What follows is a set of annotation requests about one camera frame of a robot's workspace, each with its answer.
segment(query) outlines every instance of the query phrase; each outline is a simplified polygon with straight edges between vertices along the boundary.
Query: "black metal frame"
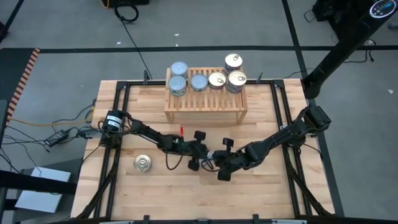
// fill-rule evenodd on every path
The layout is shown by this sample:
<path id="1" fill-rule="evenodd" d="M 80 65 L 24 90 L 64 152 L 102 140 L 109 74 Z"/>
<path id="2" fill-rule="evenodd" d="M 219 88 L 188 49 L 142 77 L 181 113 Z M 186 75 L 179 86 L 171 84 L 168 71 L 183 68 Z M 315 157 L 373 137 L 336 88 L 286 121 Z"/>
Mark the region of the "black metal frame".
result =
<path id="1" fill-rule="evenodd" d="M 123 98 L 123 104 L 122 104 L 122 111 L 127 112 L 127 104 L 129 101 L 129 93 L 130 93 L 130 88 L 132 86 L 146 86 L 146 85 L 154 85 L 154 86 L 165 86 L 166 82 L 164 81 L 158 81 L 158 80 L 146 80 L 146 78 L 143 81 L 133 81 L 133 82 L 127 82 L 127 81 L 119 81 L 116 84 L 116 92 L 114 96 L 114 102 L 113 102 L 113 110 L 117 110 L 119 108 L 119 99 L 121 96 L 122 91 L 124 90 L 124 98 Z M 284 86 L 284 81 L 283 80 L 248 80 L 246 83 L 247 85 L 270 85 L 271 88 L 271 93 L 272 93 L 272 99 L 274 102 L 274 109 L 276 113 L 276 118 L 277 118 L 277 124 L 278 124 L 278 129 L 281 130 L 283 128 L 283 122 L 282 122 L 282 115 L 280 112 L 280 106 L 279 106 L 279 100 L 277 96 L 277 87 L 280 88 L 280 92 L 282 93 L 282 103 L 284 106 L 285 110 L 285 115 L 287 118 L 288 123 L 290 124 L 292 122 L 292 117 L 290 115 L 290 110 L 289 110 L 289 103 L 287 100 L 287 94 Z M 286 171 L 287 171 L 287 177 L 289 180 L 289 190 L 290 190 L 290 196 L 292 199 L 292 208 L 294 211 L 295 217 L 298 217 L 301 215 L 300 213 L 300 208 L 299 208 L 299 202 L 297 199 L 297 192 L 295 189 L 295 180 L 297 178 L 303 182 L 302 184 L 299 184 L 298 186 L 305 187 L 305 178 L 303 174 L 303 167 L 300 159 L 300 154 L 298 153 L 298 149 L 294 148 L 294 157 L 295 157 L 295 163 L 296 163 L 296 170 L 297 176 L 295 175 L 295 171 L 292 171 L 293 165 L 290 160 L 289 156 L 289 151 L 288 151 L 288 146 L 283 145 L 282 146 L 283 151 L 284 151 L 284 161 L 285 161 L 285 166 L 286 166 Z M 111 214 L 112 214 L 112 209 L 113 209 L 113 200 L 114 200 L 114 191 L 115 191 L 115 186 L 116 186 L 116 178 L 117 178 L 117 173 L 118 173 L 118 164 L 120 160 L 120 151 L 121 148 L 117 147 L 115 149 L 115 155 L 114 155 L 114 162 L 112 165 L 112 168 L 108 175 L 106 175 L 106 171 L 108 170 L 108 165 L 109 165 L 109 155 L 111 148 L 106 148 L 104 152 L 104 158 L 103 158 L 103 166 L 101 168 L 101 175 L 99 178 L 99 187 L 98 187 L 98 192 L 95 194 L 93 199 L 91 200 L 90 204 L 87 206 L 85 211 L 77 216 L 76 219 L 72 219 L 68 222 L 65 223 L 80 223 L 80 221 L 83 221 L 85 218 L 88 218 L 91 211 L 94 209 L 94 214 L 93 218 L 104 218 L 107 220 L 111 219 Z M 109 195 L 108 195 L 108 201 L 106 203 L 106 214 L 105 217 L 100 217 L 100 210 L 101 210 L 101 199 L 102 199 L 102 194 L 105 191 L 105 189 L 109 185 Z M 314 200 L 315 198 L 312 196 L 312 194 L 307 191 L 311 198 Z M 307 196 L 303 192 L 303 198 L 304 198 L 304 205 L 305 205 L 305 214 L 306 215 L 312 215 L 312 210 L 311 210 L 311 205 L 310 205 L 310 200 L 307 198 Z M 261 222 L 269 222 L 271 221 L 270 219 L 267 220 L 260 220 Z M 212 223 L 218 223 L 218 222 L 231 222 L 231 223 L 253 223 L 253 220 L 212 220 Z M 190 222 L 190 223 L 197 223 L 198 220 L 170 220 L 170 223 L 178 223 L 178 222 Z"/>

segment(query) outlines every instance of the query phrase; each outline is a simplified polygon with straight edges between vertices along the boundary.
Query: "table leg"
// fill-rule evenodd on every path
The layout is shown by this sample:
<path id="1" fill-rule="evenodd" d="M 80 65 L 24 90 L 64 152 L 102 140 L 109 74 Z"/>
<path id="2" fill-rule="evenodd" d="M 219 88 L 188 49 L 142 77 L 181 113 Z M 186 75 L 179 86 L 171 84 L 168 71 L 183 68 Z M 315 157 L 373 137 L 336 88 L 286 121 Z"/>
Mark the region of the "table leg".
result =
<path id="1" fill-rule="evenodd" d="M 238 124 L 242 123 L 244 117 L 246 116 L 247 111 L 243 111 L 240 115 L 240 117 L 238 118 Z"/>
<path id="2" fill-rule="evenodd" d="M 169 112 L 165 112 L 165 114 L 166 114 L 167 122 L 169 122 L 170 124 L 173 123 L 172 114 Z"/>

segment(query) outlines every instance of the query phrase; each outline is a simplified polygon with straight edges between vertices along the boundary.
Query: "tin can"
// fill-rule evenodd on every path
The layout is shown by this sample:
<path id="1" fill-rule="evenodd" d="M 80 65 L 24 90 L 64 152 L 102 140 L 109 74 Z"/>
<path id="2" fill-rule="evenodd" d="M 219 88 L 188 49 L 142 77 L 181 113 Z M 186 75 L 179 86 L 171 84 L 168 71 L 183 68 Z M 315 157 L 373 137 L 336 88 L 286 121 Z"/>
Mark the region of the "tin can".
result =
<path id="1" fill-rule="evenodd" d="M 209 76 L 209 86 L 214 90 L 222 90 L 226 83 L 225 75 L 221 72 L 214 72 Z"/>
<path id="2" fill-rule="evenodd" d="M 173 75 L 181 75 L 185 79 L 187 79 L 188 74 L 188 65 L 183 62 L 175 62 L 170 66 Z"/>
<path id="3" fill-rule="evenodd" d="M 225 57 L 224 71 L 229 75 L 233 70 L 241 69 L 243 60 L 238 54 L 229 54 Z"/>
<path id="4" fill-rule="evenodd" d="M 136 170 L 141 172 L 147 172 L 150 169 L 151 165 L 152 163 L 147 155 L 137 156 L 134 160 L 134 167 L 136 168 Z"/>
<path id="5" fill-rule="evenodd" d="M 169 89 L 173 96 L 183 96 L 187 92 L 187 81 L 180 75 L 169 79 Z"/>
<path id="6" fill-rule="evenodd" d="M 228 76 L 226 88 L 230 93 L 240 93 L 246 80 L 246 75 L 242 71 L 233 71 Z"/>
<path id="7" fill-rule="evenodd" d="M 192 76 L 191 86 L 194 91 L 205 91 L 207 87 L 207 77 L 202 74 Z"/>

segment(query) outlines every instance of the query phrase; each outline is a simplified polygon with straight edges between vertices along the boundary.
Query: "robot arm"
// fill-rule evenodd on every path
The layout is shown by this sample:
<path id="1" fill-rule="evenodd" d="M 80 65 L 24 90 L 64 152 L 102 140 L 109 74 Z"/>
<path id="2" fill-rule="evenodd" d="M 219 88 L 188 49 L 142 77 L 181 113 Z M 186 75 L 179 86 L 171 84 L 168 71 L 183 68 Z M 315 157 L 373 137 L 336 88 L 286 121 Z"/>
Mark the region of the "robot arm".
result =
<path id="1" fill-rule="evenodd" d="M 123 119 L 127 119 L 129 123 L 129 127 L 124 127 L 128 128 L 127 131 L 120 131 Z M 109 111 L 101 127 L 103 137 L 100 144 L 107 145 L 112 142 L 109 139 L 120 138 L 125 134 L 135 134 L 153 142 L 164 153 L 192 156 L 188 164 L 191 170 L 198 170 L 200 164 L 203 166 L 203 161 L 208 164 L 214 161 L 215 166 L 219 167 L 218 180 L 230 181 L 233 172 L 240 169 L 252 169 L 260 165 L 271 149 L 281 144 L 301 146 L 305 142 L 306 134 L 321 133 L 328 129 L 330 123 L 329 117 L 319 106 L 308 106 L 300 112 L 292 124 L 263 141 L 250 142 L 236 152 L 231 152 L 233 140 L 224 138 L 223 144 L 227 149 L 209 153 L 206 145 L 201 143 L 206 133 L 196 131 L 194 136 L 196 140 L 185 142 L 181 136 L 164 135 L 153 130 L 142 121 L 133 119 L 129 113 Z"/>

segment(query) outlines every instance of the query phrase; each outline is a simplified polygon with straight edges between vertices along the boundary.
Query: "wooden tabletop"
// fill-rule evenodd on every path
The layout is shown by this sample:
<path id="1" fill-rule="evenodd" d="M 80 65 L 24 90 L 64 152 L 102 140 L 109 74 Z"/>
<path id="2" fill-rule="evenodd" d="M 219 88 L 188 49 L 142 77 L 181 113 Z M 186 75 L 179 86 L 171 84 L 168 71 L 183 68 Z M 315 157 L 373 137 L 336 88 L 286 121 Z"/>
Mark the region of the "wooden tabletop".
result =
<path id="1" fill-rule="evenodd" d="M 295 119 L 307 105 L 303 90 L 299 79 L 284 81 Z M 116 82 L 101 82 L 93 126 L 112 108 Z M 277 92 L 286 123 L 280 91 Z M 187 141 L 200 130 L 207 133 L 204 143 L 210 150 L 225 149 L 222 145 L 225 137 L 234 139 L 237 149 L 249 142 L 263 140 L 278 130 L 269 85 L 247 85 L 246 93 L 248 113 L 241 124 L 236 124 L 235 114 L 224 113 L 176 114 L 174 124 L 169 124 L 164 114 L 163 86 L 133 86 L 127 110 L 133 118 L 164 134 L 179 134 L 183 126 Z M 99 139 L 88 141 L 85 156 L 98 146 L 98 142 Z M 306 143 L 318 147 L 313 138 L 307 138 Z M 329 212 L 333 212 L 319 153 L 307 146 L 301 149 L 308 188 Z M 141 154 L 152 160 L 152 168 L 146 173 L 138 173 L 133 166 L 134 158 Z M 97 191 L 103 155 L 104 149 L 99 148 L 82 165 L 71 217 L 77 216 Z M 178 156 L 169 156 L 170 166 L 178 159 Z M 260 218 L 294 217 L 281 147 L 272 150 L 257 168 L 235 172 L 230 182 L 217 180 L 216 173 L 188 169 L 188 160 L 184 157 L 179 167 L 170 171 L 165 165 L 165 154 L 154 144 L 139 136 L 124 136 L 112 220 L 142 220 L 144 215 L 150 215 L 151 220 L 250 219 L 255 213 Z M 302 196 L 297 189 L 300 211 L 304 213 Z M 101 209 L 102 215 L 105 207 L 106 202 Z"/>

